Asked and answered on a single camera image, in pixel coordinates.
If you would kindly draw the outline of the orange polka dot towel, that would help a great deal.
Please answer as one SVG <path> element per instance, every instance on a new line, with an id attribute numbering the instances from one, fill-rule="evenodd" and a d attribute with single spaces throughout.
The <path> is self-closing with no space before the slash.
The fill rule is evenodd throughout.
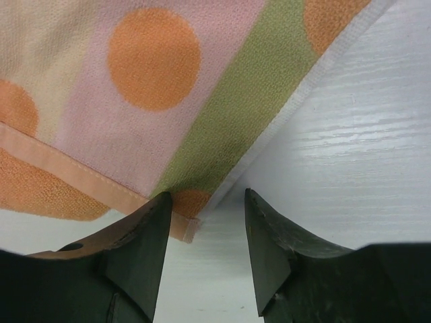
<path id="1" fill-rule="evenodd" d="M 390 1 L 2 1 L 1 208 L 78 221 L 171 192 L 191 242 Z"/>

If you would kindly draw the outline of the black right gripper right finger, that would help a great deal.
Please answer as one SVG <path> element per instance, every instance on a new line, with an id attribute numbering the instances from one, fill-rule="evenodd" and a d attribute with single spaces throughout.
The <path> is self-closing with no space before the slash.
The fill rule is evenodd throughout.
<path id="1" fill-rule="evenodd" d="M 244 194 L 257 312 L 266 322 L 429 322 L 430 244 L 357 250 L 320 238 Z"/>

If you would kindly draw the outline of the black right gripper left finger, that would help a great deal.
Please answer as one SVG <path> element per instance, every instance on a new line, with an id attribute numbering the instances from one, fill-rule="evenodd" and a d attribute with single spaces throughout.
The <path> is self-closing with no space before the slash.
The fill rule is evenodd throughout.
<path id="1" fill-rule="evenodd" d="M 60 250 L 1 252 L 2 322 L 152 322 L 170 232 L 163 192 Z"/>

